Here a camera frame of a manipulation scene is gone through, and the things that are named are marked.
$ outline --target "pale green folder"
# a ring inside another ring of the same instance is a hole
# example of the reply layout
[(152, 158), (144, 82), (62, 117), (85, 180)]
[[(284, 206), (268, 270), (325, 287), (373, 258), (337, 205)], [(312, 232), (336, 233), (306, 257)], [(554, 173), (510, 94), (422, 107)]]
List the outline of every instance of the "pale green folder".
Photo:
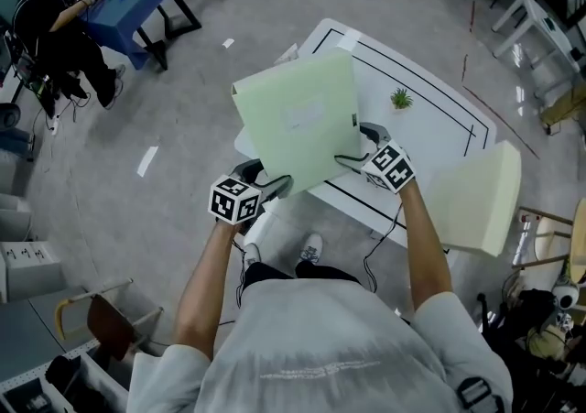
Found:
[(235, 82), (233, 99), (270, 179), (290, 194), (348, 171), (334, 155), (360, 156), (352, 55), (332, 49)]

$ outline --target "potted plant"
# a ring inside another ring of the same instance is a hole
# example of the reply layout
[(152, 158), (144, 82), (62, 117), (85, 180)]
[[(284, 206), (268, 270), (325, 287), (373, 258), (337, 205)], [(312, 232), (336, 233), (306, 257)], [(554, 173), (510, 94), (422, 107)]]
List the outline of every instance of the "potted plant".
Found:
[(407, 89), (397, 89), (391, 94), (391, 102), (398, 112), (405, 111), (413, 105), (413, 99), (407, 93)]

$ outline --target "concrete floor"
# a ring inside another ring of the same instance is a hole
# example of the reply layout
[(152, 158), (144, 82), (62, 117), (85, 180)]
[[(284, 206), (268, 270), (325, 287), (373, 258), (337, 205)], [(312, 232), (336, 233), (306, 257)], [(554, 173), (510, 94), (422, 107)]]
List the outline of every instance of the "concrete floor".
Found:
[[(35, 212), (34, 234), (59, 249), (68, 281), (95, 287), (132, 277), (142, 295), (165, 309), (159, 341), (168, 342), (179, 297), (213, 226), (206, 211), (210, 184), (244, 159), (233, 149), (242, 121), (230, 96), (231, 83), (270, 67), (324, 17), (411, 58), (491, 116), (499, 128), (497, 140), (510, 140), (522, 154), (519, 203), (571, 217), (584, 195), (577, 126), (567, 122), (558, 135), (547, 137), (537, 118), (539, 103), (533, 97), (526, 54), (546, 50), (540, 35), (527, 34), (520, 41), (523, 50), (516, 46), (501, 60), (492, 55), (503, 34), (513, 28), (509, 22), (500, 34), (490, 29), (504, 7), (489, 10), (486, 0), (476, 0), (471, 30), (472, 0), (186, 2), (203, 28), (170, 44), (169, 70), (161, 71), (150, 61), (135, 71), (124, 56), (105, 49), (109, 63), (128, 66), (125, 89), (114, 108), (106, 112), (92, 100), (77, 112), (74, 123), (70, 107), (54, 136), (41, 133), (41, 116), (36, 130), (44, 136), (42, 147), (33, 168), (17, 184), (26, 188)], [(171, 1), (164, 6), (170, 14), (179, 13)], [(152, 39), (163, 36), (158, 13), (144, 28)], [(234, 43), (225, 49), (227, 38)], [(537, 80), (546, 81), (560, 68), (543, 67)], [(537, 157), (465, 88), (499, 113)], [(32, 124), (38, 104), (28, 92), (19, 103)], [(158, 152), (141, 178), (136, 169), (149, 147), (158, 147)], [(276, 255), (283, 257), (277, 265), (291, 265), (303, 235), (317, 231), (326, 242), (323, 262), (354, 273), (366, 284), (362, 258), (374, 245), (368, 229), (308, 194), (291, 199), (287, 222), (288, 231), (275, 232), (263, 243), (265, 259)], [(472, 314), (477, 314), (479, 291), (498, 302), (517, 240), (512, 228), (501, 257), (463, 255), (452, 268), (454, 287)], [(385, 242), (370, 261), (381, 299), (408, 313), (406, 250)], [(240, 255), (234, 251), (225, 321), (237, 314), (239, 274)]]

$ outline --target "blue table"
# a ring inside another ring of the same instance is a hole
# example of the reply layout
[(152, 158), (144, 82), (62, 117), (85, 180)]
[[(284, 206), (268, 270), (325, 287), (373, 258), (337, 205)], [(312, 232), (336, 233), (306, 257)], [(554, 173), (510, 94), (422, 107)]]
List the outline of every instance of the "blue table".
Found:
[[(152, 53), (161, 66), (167, 69), (165, 43), (151, 42), (141, 25), (155, 9), (165, 21), (165, 37), (174, 38), (181, 34), (201, 28), (200, 22), (191, 13), (183, 0), (173, 0), (181, 9), (190, 24), (186, 27), (173, 28), (168, 15), (160, 3), (163, 0), (103, 0), (90, 8), (87, 14), (87, 32), (99, 45), (108, 47), (128, 56), (133, 66), (140, 70)], [(86, 22), (85, 13), (81, 19)], [(134, 32), (145, 41), (146, 49), (133, 41)]]

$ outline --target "wooden chair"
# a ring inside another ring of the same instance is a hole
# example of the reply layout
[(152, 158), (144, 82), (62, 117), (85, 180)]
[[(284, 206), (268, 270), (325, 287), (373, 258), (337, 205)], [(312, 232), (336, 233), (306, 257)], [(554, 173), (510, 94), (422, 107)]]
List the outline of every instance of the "wooden chair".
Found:
[(513, 268), (524, 269), (531, 266), (540, 266), (546, 265), (548, 263), (569, 260), (570, 278), (574, 283), (580, 283), (584, 277), (584, 272), (586, 271), (586, 198), (582, 198), (578, 203), (576, 212), (574, 213), (573, 221), (567, 218), (562, 218), (561, 216), (557, 216), (556, 214), (542, 212), (541, 210), (536, 210), (533, 208), (526, 208), (525, 206), (520, 206), (519, 210), (523, 212), (529, 212), (543, 218), (548, 218), (557, 223), (562, 223), (569, 226), (570, 232), (568, 233), (561, 231), (548, 231), (541, 233), (539, 226), (543, 227), (544, 221), (542, 220), (542, 222), (537, 227), (536, 239), (548, 239), (546, 254), (548, 253), (549, 248), (551, 248), (553, 239), (555, 237), (568, 239), (570, 242), (570, 252), (568, 254), (557, 255), (553, 257), (548, 257), (547, 255), (547, 258), (537, 259), (533, 262), (518, 263), (513, 265)]
[[(75, 333), (89, 329), (93, 336), (100, 342), (102, 348), (114, 359), (121, 361), (128, 349), (140, 344), (145, 335), (140, 335), (135, 328), (146, 321), (155, 320), (163, 311), (162, 308), (152, 310), (137, 321), (130, 322), (116, 307), (114, 307), (102, 294), (118, 288), (127, 288), (132, 284), (131, 278), (112, 286), (80, 294), (70, 299), (61, 301), (55, 309), (55, 326), (57, 333), (62, 340), (74, 336)], [(88, 310), (87, 326), (79, 327), (66, 333), (63, 330), (63, 311), (71, 304), (91, 298), (92, 303)]]

